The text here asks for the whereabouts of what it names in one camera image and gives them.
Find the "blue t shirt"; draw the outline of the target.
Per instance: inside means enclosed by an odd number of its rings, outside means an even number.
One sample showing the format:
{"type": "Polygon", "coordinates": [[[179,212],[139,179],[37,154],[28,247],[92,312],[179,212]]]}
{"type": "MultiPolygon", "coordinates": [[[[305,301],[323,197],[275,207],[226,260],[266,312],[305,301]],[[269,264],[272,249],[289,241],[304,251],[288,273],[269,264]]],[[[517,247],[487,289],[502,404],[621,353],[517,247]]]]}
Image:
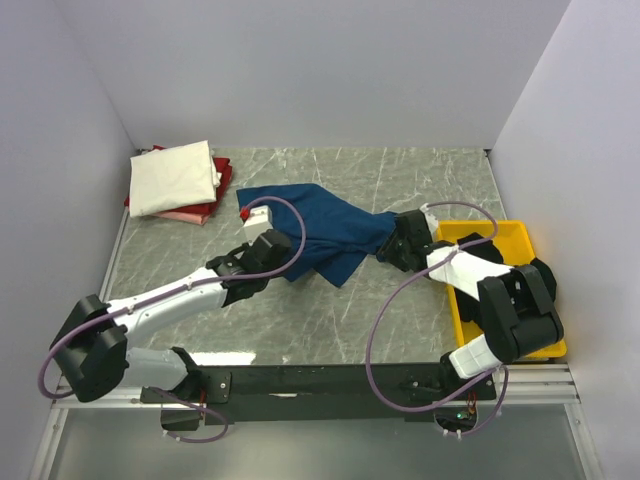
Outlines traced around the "blue t shirt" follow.
{"type": "Polygon", "coordinates": [[[306,243],[298,260],[284,272],[294,282],[314,271],[336,288],[343,286],[368,255],[375,255],[395,227],[392,212],[370,213],[312,184],[271,185],[236,191],[241,207],[267,205],[272,225],[287,235],[292,249],[306,243]]]}

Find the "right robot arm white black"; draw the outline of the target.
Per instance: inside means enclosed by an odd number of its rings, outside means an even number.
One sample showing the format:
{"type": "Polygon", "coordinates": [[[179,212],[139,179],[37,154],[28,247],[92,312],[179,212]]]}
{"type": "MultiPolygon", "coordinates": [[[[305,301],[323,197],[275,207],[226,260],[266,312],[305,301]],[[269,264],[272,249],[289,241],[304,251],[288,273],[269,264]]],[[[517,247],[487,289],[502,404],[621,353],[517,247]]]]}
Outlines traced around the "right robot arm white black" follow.
{"type": "Polygon", "coordinates": [[[562,342],[564,327],[555,307],[557,282],[547,264],[534,257],[510,265],[500,251],[500,225],[484,221],[486,233],[459,240],[442,237],[442,221],[431,205],[396,215],[381,259],[415,278],[452,289],[457,310],[468,310],[480,330],[472,340],[444,354],[438,365],[444,395],[460,399],[474,378],[562,342]]]}

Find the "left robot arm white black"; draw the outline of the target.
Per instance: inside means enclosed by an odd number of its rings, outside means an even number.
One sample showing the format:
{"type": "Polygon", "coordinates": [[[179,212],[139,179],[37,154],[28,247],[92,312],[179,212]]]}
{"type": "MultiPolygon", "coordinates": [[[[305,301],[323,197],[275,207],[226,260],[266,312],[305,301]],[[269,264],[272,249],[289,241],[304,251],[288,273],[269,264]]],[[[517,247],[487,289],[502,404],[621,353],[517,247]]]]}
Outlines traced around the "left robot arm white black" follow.
{"type": "Polygon", "coordinates": [[[200,378],[179,348],[144,349],[140,343],[190,316],[228,307],[263,291],[281,273],[290,239],[267,230],[186,277],[129,298],[79,300],[54,337],[50,351],[71,395],[98,400],[119,385],[159,387],[176,401],[193,399],[200,378]]]}

